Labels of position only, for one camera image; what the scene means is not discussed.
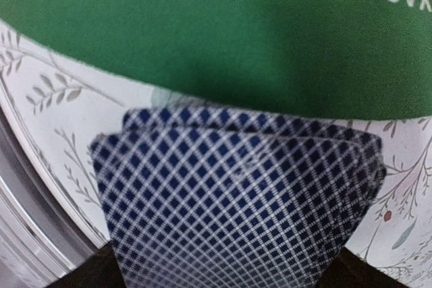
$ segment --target branch illustration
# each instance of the branch illustration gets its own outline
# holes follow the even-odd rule
[[[424,131],[427,126],[429,125],[429,122],[431,121],[432,118],[422,118],[418,121],[418,124],[421,125],[423,124],[422,130]]]
[[[364,131],[368,132],[369,128],[371,127],[371,125],[372,125],[372,121],[368,121],[367,124],[366,124],[366,127],[365,127]]]
[[[429,250],[428,252],[426,252],[426,254],[423,256],[423,259],[422,259],[422,261],[421,261],[421,265],[424,265],[424,264],[430,264],[431,265],[431,267],[432,267],[432,262],[431,262],[431,260],[432,260],[432,250]]]
[[[4,37],[2,38],[2,42],[0,43],[0,49],[3,48],[5,50],[5,55],[10,61],[17,61],[18,62],[18,63],[16,63],[16,65],[14,67],[14,69],[16,71],[18,71],[18,68],[20,67],[23,58],[28,57],[31,59],[35,59],[37,61],[44,63],[45,65],[48,65],[49,67],[52,67],[53,69],[55,69],[56,74],[67,76],[70,78],[70,80],[72,82],[79,83],[81,89],[96,93],[99,96],[102,96],[102,97],[106,98],[107,100],[110,100],[111,102],[113,102],[119,106],[122,106],[122,107],[124,106],[124,104],[119,102],[117,99],[115,99],[112,96],[106,94],[105,92],[95,88],[94,86],[90,85],[89,83],[87,83],[83,79],[75,76],[73,73],[71,73],[67,69],[61,67],[56,62],[56,60],[54,59],[53,53],[51,51],[48,52],[49,53],[49,59],[45,59],[44,57],[42,57],[36,53],[32,53],[30,51],[22,49],[20,47],[20,35],[19,34],[16,34],[16,40],[15,41],[12,40],[12,36],[11,36],[10,31],[7,32],[7,35],[8,35],[7,40]],[[6,57],[4,55],[2,55],[2,57],[0,57],[0,62],[4,62],[5,64],[7,62],[9,62],[9,61],[6,61]],[[11,72],[10,70],[12,70],[12,63],[8,64],[6,69],[7,69],[6,74],[9,75]]]
[[[402,277],[407,277],[412,274],[411,265],[406,265],[407,260],[401,260],[398,263],[391,266],[378,266],[375,267],[377,270],[384,272],[386,275],[395,278],[396,280],[401,279]]]
[[[95,205],[101,207],[101,203],[99,201],[96,201],[95,199],[93,199],[92,196],[90,196],[90,194],[88,193],[87,187],[81,188],[80,180],[78,180],[78,178],[73,176],[72,169],[67,165],[64,165],[64,166],[65,166],[65,169],[66,169],[67,174],[68,174],[67,178],[69,180],[72,180],[77,187],[77,190],[75,190],[75,192],[77,194],[83,195],[85,197],[85,199],[84,199],[85,202],[89,202],[89,203],[92,203],[92,204],[95,204]]]
[[[386,194],[378,197],[375,201],[375,204],[381,206],[381,208],[376,212],[377,219],[383,216],[383,213],[388,210],[389,201],[396,199],[396,194],[400,186],[405,182],[412,180],[412,183],[405,189],[402,194],[401,206],[399,207],[399,212],[402,214],[406,211],[404,218],[414,218],[412,214],[412,209],[415,206],[418,206],[417,202],[417,193],[419,189],[419,184],[423,183],[423,195],[426,194],[427,188],[429,188],[429,176],[432,175],[431,168],[426,167],[426,157],[429,151],[429,148],[432,144],[432,138],[429,139],[424,151],[418,158],[417,162],[411,166],[411,168],[404,169],[403,164],[401,164],[400,168],[396,166],[395,158],[393,158],[393,165],[386,165],[387,170],[389,170],[389,175],[403,175],[403,178]]]
[[[54,76],[57,80],[57,83],[61,84],[60,88],[54,86],[54,82],[51,81],[48,76],[41,74],[40,78],[48,90],[43,90],[41,87],[34,86],[33,92],[38,97],[38,99],[35,99],[34,95],[26,95],[27,101],[33,106],[34,114],[36,114],[37,111],[42,112],[44,107],[48,109],[51,106],[54,98],[56,104],[59,105],[64,99],[66,102],[71,102],[80,96],[83,89],[81,85],[73,85],[68,83],[68,81],[61,74],[55,74]]]
[[[86,170],[86,167],[82,163],[80,155],[78,154],[78,151],[76,150],[75,134],[72,133],[71,138],[68,138],[68,136],[66,135],[66,133],[64,132],[64,130],[59,131],[58,129],[55,129],[54,132],[58,136],[60,136],[61,138],[63,138],[65,140],[65,142],[69,146],[69,150],[70,150],[70,151],[69,150],[65,150],[64,151],[65,154],[81,170],[81,172],[84,174],[85,178],[87,178],[87,181],[90,183],[94,194],[96,195],[96,197],[99,197],[99,194],[98,194],[99,191],[97,190],[97,188],[93,184],[93,181],[96,179],[96,177],[95,177],[95,175],[93,173],[88,172]],[[87,191],[87,189],[85,187],[84,187],[84,191],[85,191],[86,194],[88,194],[88,191]]]
[[[394,136],[395,136],[395,134],[396,134],[396,128],[397,128],[397,126],[398,126],[398,122],[399,122],[399,121],[389,121],[389,122],[384,126],[384,128],[383,128],[383,132],[388,132],[388,131],[391,129],[391,135],[390,135],[390,138],[394,138]],[[401,122],[402,122],[403,124],[405,124],[405,123],[406,123],[406,120],[403,119],[403,120],[401,120]]]
[[[372,246],[373,240],[375,239],[375,236],[377,236],[377,232],[378,232],[378,229],[379,229],[380,226],[381,226],[381,223],[378,224],[377,228],[375,229],[375,232],[372,235],[371,241],[369,242],[368,246],[365,249],[366,253],[365,253],[364,257],[363,257],[363,260],[366,263],[367,263],[367,256],[369,255],[369,251],[371,250],[371,246]]]

